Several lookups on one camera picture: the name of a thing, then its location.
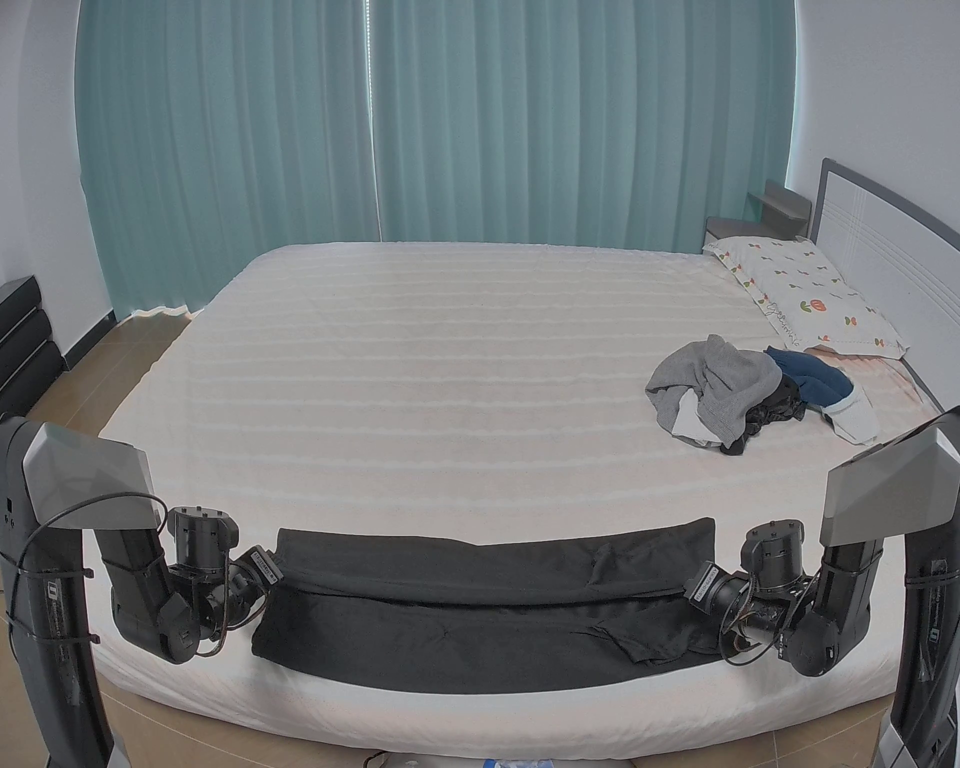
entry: floor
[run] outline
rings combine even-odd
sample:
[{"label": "floor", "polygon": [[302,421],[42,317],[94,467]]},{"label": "floor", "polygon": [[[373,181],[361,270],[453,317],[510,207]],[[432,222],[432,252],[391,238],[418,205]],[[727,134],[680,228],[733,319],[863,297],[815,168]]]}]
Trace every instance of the floor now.
[{"label": "floor", "polygon": [[[89,435],[180,335],[183,316],[131,318],[115,327],[31,412],[37,420]],[[127,745],[133,768],[361,768],[372,751],[333,747],[251,731],[182,712],[127,693],[101,679],[110,724]],[[702,750],[642,757],[636,768],[865,768],[890,697],[781,731]],[[0,642],[0,762],[38,768],[46,751],[15,663]]]}]

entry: curtain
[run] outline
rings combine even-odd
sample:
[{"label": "curtain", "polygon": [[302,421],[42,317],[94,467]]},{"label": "curtain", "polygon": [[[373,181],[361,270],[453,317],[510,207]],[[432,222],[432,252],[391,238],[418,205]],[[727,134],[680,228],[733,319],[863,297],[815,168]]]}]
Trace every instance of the curtain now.
[{"label": "curtain", "polygon": [[361,0],[84,0],[77,136],[119,317],[255,256],[376,240]]},{"label": "curtain", "polygon": [[371,0],[384,240],[698,252],[783,181],[793,0]]}]

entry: gray knit fabric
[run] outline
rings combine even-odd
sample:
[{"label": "gray knit fabric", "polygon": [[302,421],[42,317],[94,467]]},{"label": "gray knit fabric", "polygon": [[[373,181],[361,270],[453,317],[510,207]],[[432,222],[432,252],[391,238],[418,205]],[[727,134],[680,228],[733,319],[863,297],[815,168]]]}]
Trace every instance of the gray knit fabric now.
[{"label": "gray knit fabric", "polygon": [[729,447],[746,429],[747,411],[772,395],[782,379],[770,355],[737,349],[711,333],[705,342],[691,342],[663,360],[647,382],[647,396],[657,409],[657,423],[670,432],[680,398],[692,387],[700,398],[700,421]]}]

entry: bed sheet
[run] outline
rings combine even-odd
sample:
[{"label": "bed sheet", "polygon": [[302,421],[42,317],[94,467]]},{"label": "bed sheet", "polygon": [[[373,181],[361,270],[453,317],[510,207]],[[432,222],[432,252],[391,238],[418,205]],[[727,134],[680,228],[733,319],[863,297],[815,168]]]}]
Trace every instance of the bed sheet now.
[{"label": "bed sheet", "polygon": [[[103,436],[147,452],[171,505],[229,512],[239,551],[272,547],[281,526],[491,543],[713,516],[717,560],[734,567],[749,527],[796,517],[812,573],[827,471],[858,448],[813,413],[765,427],[741,457],[671,438],[644,384],[668,353],[710,333],[742,348],[780,346],[712,256],[292,246],[254,260],[214,299]],[[883,438],[935,415],[899,364],[839,362],[873,402]],[[870,632],[823,678],[768,655],[744,669],[714,663],[510,695],[310,677],[254,657],[252,627],[231,634],[217,658],[171,666],[116,633],[103,575],[88,594],[101,672],[173,707],[395,752],[624,758],[785,727],[892,691],[902,562],[901,540],[888,541]]]}]

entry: white wall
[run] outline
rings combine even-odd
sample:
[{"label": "white wall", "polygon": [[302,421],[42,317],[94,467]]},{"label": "white wall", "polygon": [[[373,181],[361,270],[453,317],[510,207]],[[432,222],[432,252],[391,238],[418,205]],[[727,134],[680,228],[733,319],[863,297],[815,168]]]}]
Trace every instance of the white wall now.
[{"label": "white wall", "polygon": [[66,353],[111,306],[80,186],[80,0],[0,0],[0,280],[36,275]]},{"label": "white wall", "polygon": [[787,185],[831,157],[960,229],[960,2],[797,0]]}]

